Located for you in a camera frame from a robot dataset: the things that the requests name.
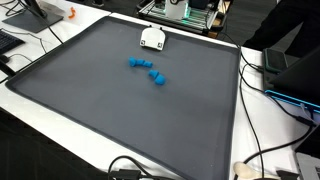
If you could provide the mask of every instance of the desk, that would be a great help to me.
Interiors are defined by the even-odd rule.
[[[63,41],[71,38],[75,34],[79,33],[82,29],[93,23],[100,17],[107,16],[110,13],[105,11],[100,11],[92,9],[89,7],[67,3],[64,1],[58,1],[57,5],[63,9],[68,9],[73,6],[77,10],[77,15],[80,14],[78,19],[74,21],[65,19],[62,22],[53,26],[53,30],[56,34],[62,38]],[[1,9],[1,18],[5,17],[5,9]],[[81,13],[86,14],[85,18],[81,18]],[[143,20],[123,16],[120,14],[111,14],[110,16],[128,20],[131,22],[150,25],[159,27],[154,23],[146,22]],[[6,26],[1,23],[1,26],[8,28],[8,30],[21,32],[22,30],[13,27]],[[64,27],[72,28],[73,30],[66,31]],[[200,35],[194,35],[188,32],[176,30],[173,28],[163,27],[167,31],[179,33],[185,35],[186,37],[195,37],[205,41],[210,41],[212,43],[223,44],[226,46],[232,46],[231,44],[224,43],[221,41],[213,40],[207,37],[202,37]],[[58,44],[58,41],[54,39],[53,36],[45,30],[37,36],[42,37],[47,40],[48,43],[46,47],[48,50],[53,49]],[[28,43],[19,48],[16,48],[6,55],[21,53],[30,56],[33,60],[43,55],[43,50],[38,43],[38,40],[34,40],[30,37],[23,37]],[[244,56],[251,63],[261,64],[261,53],[250,50],[243,49]],[[13,59],[10,67],[15,70],[25,66],[27,61],[22,61],[22,59]],[[261,75],[254,72],[253,70],[247,68],[245,73],[245,78],[248,83],[261,88]],[[261,142],[262,149],[269,147],[274,147],[286,142],[289,142],[297,137],[300,137],[307,131],[307,127],[296,123],[292,118],[284,114],[272,101],[268,100],[266,97],[260,95],[257,92],[252,91],[246,86],[243,87],[245,101],[249,110],[249,114],[253,121],[253,126],[256,129],[257,135]],[[30,100],[16,95],[15,93],[9,91],[4,83],[0,85],[0,106],[7,112],[21,119],[25,123],[29,124],[39,132],[48,136],[55,142],[64,146],[66,149],[70,150],[74,154],[78,155],[85,161],[89,162],[93,166],[106,171],[110,162],[120,155],[128,155],[137,159],[142,164],[148,167],[151,174],[168,176],[176,179],[181,179],[177,177],[174,173],[166,170],[162,166],[140,156],[139,154],[132,152],[131,150],[124,148],[107,138],[94,133],[93,131],[84,128],[83,126],[61,116],[55,112],[52,112]],[[299,108],[290,105],[285,105],[288,111],[301,114],[302,112]],[[257,146],[254,140],[253,133],[250,129],[249,123],[244,113],[241,100],[238,97],[236,115],[234,122],[233,131],[233,143],[232,143],[232,154],[231,154],[231,167],[236,161],[243,161],[249,155],[257,151]],[[281,168],[285,170],[290,170],[296,172],[296,165],[293,158],[292,147],[284,148],[275,152],[264,155],[265,169],[266,172],[274,173],[276,169]],[[250,165],[257,169],[260,169],[259,159],[253,160]],[[134,165],[126,160],[119,161],[115,164],[115,167],[119,168],[135,168]],[[233,171],[230,168],[230,178],[233,179]]]

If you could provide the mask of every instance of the electronic equipment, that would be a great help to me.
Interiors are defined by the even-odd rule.
[[[25,0],[25,2],[26,4],[23,4],[29,10],[25,9],[22,13],[3,20],[3,22],[33,33],[38,33],[63,19],[60,15],[41,10],[36,0]]]
[[[301,103],[309,110],[320,113],[320,46],[296,61],[289,56],[285,60],[288,68],[280,73],[270,72],[264,66],[264,90],[274,99],[296,106]]]
[[[5,33],[3,31],[0,31],[0,54],[4,54],[7,51],[23,44],[24,41],[22,41],[19,38],[16,38],[8,33]]]
[[[265,58],[266,70],[273,73],[280,73],[288,68],[287,59],[283,52],[264,49],[263,55]]]
[[[206,9],[207,5],[209,4],[209,0],[189,0],[189,7],[197,8],[197,9]]]
[[[301,180],[320,179],[320,127],[318,126],[295,150]]]
[[[181,20],[189,17],[188,0],[166,0],[165,15],[170,19]]]
[[[187,7],[185,0],[172,3],[170,0],[163,0],[161,3],[155,0],[150,3],[142,2],[137,5],[140,9],[139,18],[197,34],[221,31],[227,18],[226,14],[217,10],[222,4],[221,0],[215,1],[211,6],[206,4],[206,7],[211,7],[207,9],[197,9],[189,5]],[[216,18],[221,19],[221,24],[213,25]]]

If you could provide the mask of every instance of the wire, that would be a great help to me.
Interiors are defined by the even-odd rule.
[[[262,93],[262,94],[265,94],[264,91],[262,91],[262,90],[260,90],[260,89],[257,89],[257,88],[255,88],[255,87],[253,87],[253,86],[251,86],[251,85],[246,81],[246,79],[243,77],[243,73],[241,73],[240,70],[239,70],[239,74],[240,74],[240,76],[241,76],[241,80],[243,80],[243,82],[244,82],[247,86],[249,86],[249,87],[250,87],[251,89],[253,89],[253,90],[256,90],[256,91],[258,91],[258,92],[260,92],[260,93]]]
[[[248,113],[246,104],[245,104],[245,102],[244,102],[243,92],[242,92],[242,80],[244,79],[244,78],[243,78],[243,73],[244,73],[244,70],[245,70],[245,68],[247,67],[247,65],[248,65],[248,64],[246,64],[246,65],[243,66],[242,72],[240,73],[240,74],[241,74],[241,79],[240,79],[240,97],[241,97],[241,102],[242,102],[242,105],[243,105],[243,107],[244,107],[245,113],[246,113],[246,115],[247,115],[249,124],[250,124],[250,126],[251,126],[252,132],[253,132],[254,137],[255,137],[255,139],[256,139],[257,146],[258,146],[258,150],[259,150],[259,152],[261,153],[260,142],[259,142],[257,133],[256,133],[256,131],[255,131],[253,125],[252,125],[252,122],[251,122],[251,119],[250,119],[250,116],[249,116],[249,113]],[[261,161],[262,178],[264,178],[264,163],[263,163],[262,154],[260,154],[260,161]]]
[[[154,6],[156,6],[156,3],[154,2],[154,4],[152,5],[152,7],[149,9],[149,11],[147,12],[146,16],[148,16],[148,14],[150,13],[150,11],[152,11],[152,9],[154,8]]]
[[[167,178],[167,177],[162,177],[162,176],[144,176],[142,175],[141,178],[147,178],[147,179],[154,179],[154,180],[173,180],[171,178]]]
[[[258,72],[260,72],[260,73],[263,73],[264,70],[263,70],[262,67],[260,67],[260,66],[258,66],[258,65],[254,65],[254,64],[249,63],[249,62],[247,61],[247,59],[244,57],[244,55],[243,55],[243,53],[242,53],[242,51],[241,51],[241,46],[239,46],[228,34],[226,34],[226,33],[224,33],[224,32],[220,32],[220,33],[222,33],[222,34],[224,34],[226,37],[228,37],[228,38],[231,40],[231,42],[240,50],[240,52],[241,52],[241,57],[243,58],[243,60],[245,61],[246,64],[248,64],[251,68],[255,69],[256,71],[258,71]]]
[[[109,165],[109,168],[108,168],[108,180],[110,179],[110,172],[111,172],[111,169],[112,169],[112,166],[113,164],[118,161],[119,159],[128,159],[130,160],[134,165],[136,165],[144,174],[146,174],[146,176],[141,176],[141,178],[149,178],[149,179],[157,179],[157,180],[173,180],[171,178],[166,178],[166,177],[161,177],[161,176],[153,176],[151,175],[148,171],[146,171],[140,164],[137,160],[135,160],[134,158],[130,157],[130,156],[119,156],[117,158],[115,158],[111,164]]]
[[[276,99],[274,99],[274,98],[272,98],[272,97],[270,97],[279,107],[280,107],[280,109],[283,111],[283,112],[285,112],[286,114],[288,114],[289,116],[291,116],[292,118],[296,118],[296,116],[295,115],[293,115],[293,114],[291,114],[291,113],[289,113],[283,106],[281,106],[281,104],[276,100]]]
[[[50,32],[59,40],[59,42],[61,44],[63,44],[63,41],[56,35],[56,33],[53,32],[53,30],[51,29],[51,27],[48,25],[48,22],[37,12],[35,12],[34,10],[32,10],[31,8],[29,8],[29,6],[27,6],[26,4],[24,4],[21,0],[18,0],[28,11],[30,11],[31,13],[35,14],[36,16],[38,16],[43,22],[46,23],[47,28],[50,30]]]
[[[298,138],[298,139],[296,139],[296,140],[294,140],[294,141],[291,141],[291,142],[289,142],[289,143],[280,145],[280,146],[276,146],[276,147],[273,147],[273,148],[265,149],[265,150],[263,150],[263,151],[261,151],[261,152],[257,152],[257,153],[255,153],[255,154],[251,155],[250,157],[248,157],[246,160],[244,160],[243,163],[244,163],[244,164],[247,164],[247,163],[250,162],[253,158],[255,158],[255,157],[259,156],[259,155],[262,155],[262,154],[265,154],[265,153],[267,153],[267,152],[275,151],[275,150],[282,149],[282,148],[285,148],[285,147],[287,147],[287,146],[291,146],[291,145],[293,145],[293,144],[296,144],[296,143],[302,141],[304,138],[306,138],[306,137],[311,133],[311,131],[312,131],[312,126],[309,126],[308,131],[307,131],[303,136],[301,136],[300,138]],[[237,179],[238,179],[238,175],[235,175],[233,179],[234,179],[234,180],[237,180]]]
[[[1,3],[0,6],[8,5],[8,4],[14,3],[15,1],[16,0],[12,0],[12,1],[9,1],[9,2]]]
[[[35,36],[35,35],[31,34],[31,33],[13,32],[13,31],[6,30],[6,29],[4,29],[4,28],[1,28],[0,31],[6,31],[6,32],[12,33],[12,34],[30,35],[30,36],[32,36],[32,37],[34,37],[34,38],[36,38],[36,39],[39,39],[39,40],[40,40],[41,47],[42,47],[44,53],[47,54],[47,51],[46,51],[46,49],[44,48],[43,43],[42,43],[42,38],[39,38],[39,37],[37,37],[37,36]]]
[[[235,43],[235,41],[234,41],[229,35],[227,35],[227,34],[225,34],[225,35],[234,43],[234,45],[236,45],[236,47],[237,47],[237,48],[240,50],[240,52],[241,52],[241,47],[240,47],[237,43]],[[241,100],[242,100],[242,103],[243,103],[243,105],[244,105],[244,108],[245,108],[247,117],[249,118],[248,113],[247,113],[247,110],[246,110],[246,107],[245,107],[245,103],[244,103],[244,101],[243,101],[242,81],[244,81],[244,82],[246,83],[246,85],[249,86],[251,89],[254,89],[254,90],[256,90],[256,91],[258,91],[258,92],[261,92],[261,93],[263,93],[263,94],[264,94],[264,92],[263,92],[262,90],[260,90],[260,89],[254,88],[254,87],[252,87],[251,85],[249,85],[249,84],[246,82],[246,80],[244,79],[244,77],[243,77],[243,72],[244,72],[246,66],[250,66],[251,68],[253,68],[253,69],[255,69],[255,70],[259,71],[259,72],[261,72],[261,68],[262,68],[262,67],[259,67],[259,66],[257,66],[257,65],[248,63],[248,61],[245,59],[245,57],[244,57],[244,55],[243,55],[242,52],[241,52],[241,56],[242,56],[243,60],[246,62],[246,64],[245,64],[245,66],[243,67],[242,72],[240,72],[240,70],[239,70],[239,74],[240,74],[240,76],[241,76],[241,79],[240,79],[240,94],[241,94]],[[296,119],[297,121],[299,121],[297,116],[294,116],[294,115],[290,114],[286,109],[284,109],[284,108],[281,106],[281,104],[280,104],[277,100],[275,100],[275,99],[272,98],[272,97],[270,97],[270,98],[281,108],[281,110],[283,110],[283,112],[285,112],[285,113],[288,114],[289,116],[291,116],[291,117],[293,117],[294,119]],[[275,151],[275,150],[278,150],[278,149],[281,149],[281,148],[284,148],[284,147],[293,145],[293,144],[295,144],[295,143],[303,140],[305,137],[307,137],[307,136],[310,134],[310,132],[312,131],[313,125],[314,125],[314,124],[312,123],[312,125],[309,126],[308,131],[307,131],[303,136],[301,136],[300,138],[298,138],[298,139],[296,139],[296,140],[294,140],[294,141],[291,141],[291,142],[289,142],[289,143],[286,143],[286,144],[283,144],[283,145],[280,145],[280,146],[276,146],[276,147],[273,147],[273,148],[265,149],[265,150],[262,150],[262,151],[261,151],[261,149],[259,149],[259,152],[257,152],[257,153],[255,153],[255,154],[251,155],[250,157],[248,157],[243,163],[247,164],[250,160],[252,160],[253,158],[255,158],[255,157],[257,157],[257,156],[260,156],[260,158],[261,158],[261,160],[262,160],[262,159],[263,159],[263,158],[262,158],[262,154],[264,154],[264,153],[271,152],[271,151]],[[263,167],[263,164],[262,164],[262,163],[261,163],[261,166],[262,166],[262,174],[264,175],[264,167]],[[234,176],[234,180],[237,180],[237,179],[238,179],[238,175],[235,175],[235,176]]]
[[[309,119],[310,121],[313,121],[313,119],[307,114],[305,105],[303,103],[301,103],[300,107],[301,107],[303,113],[306,115],[307,119]]]
[[[14,10],[14,8],[16,8],[19,4],[20,4],[20,2],[18,1],[17,4],[15,4],[12,8],[8,8],[8,7],[3,6],[3,5],[1,5],[1,6],[4,7],[4,8],[6,8],[6,9],[8,9],[8,11],[6,12],[6,16],[10,17],[10,16],[19,14],[19,13],[21,13],[21,12],[24,11],[24,9],[20,9],[20,10],[18,10],[18,11],[15,11],[15,10]]]
[[[13,57],[13,56],[22,56],[22,57],[26,58],[28,61],[30,61],[30,62],[32,63],[32,60],[31,60],[30,58],[28,58],[27,56],[25,56],[25,55],[22,55],[22,54],[13,54],[13,55],[9,56],[9,58],[11,58],[11,57]]]

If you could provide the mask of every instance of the blue toy piece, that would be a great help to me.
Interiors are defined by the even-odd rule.
[[[152,65],[153,65],[152,62],[145,61],[142,66],[152,68]]]
[[[135,66],[144,66],[151,68],[152,67],[152,62],[145,61],[143,59],[135,59],[134,57],[129,57],[129,66],[135,67]]]
[[[157,85],[161,85],[162,86],[162,85],[164,85],[166,83],[166,78],[163,75],[159,74],[157,76],[157,78],[154,80],[154,82]]]
[[[134,59],[134,57],[129,57],[129,66],[131,67],[135,67],[136,66],[136,60]]]
[[[159,71],[157,70],[150,70],[149,71],[149,76],[153,77],[154,79],[156,79],[159,75]]]
[[[138,60],[136,60],[136,64],[137,64],[138,66],[143,66],[144,62],[145,62],[145,60],[143,60],[143,59],[138,59]]]

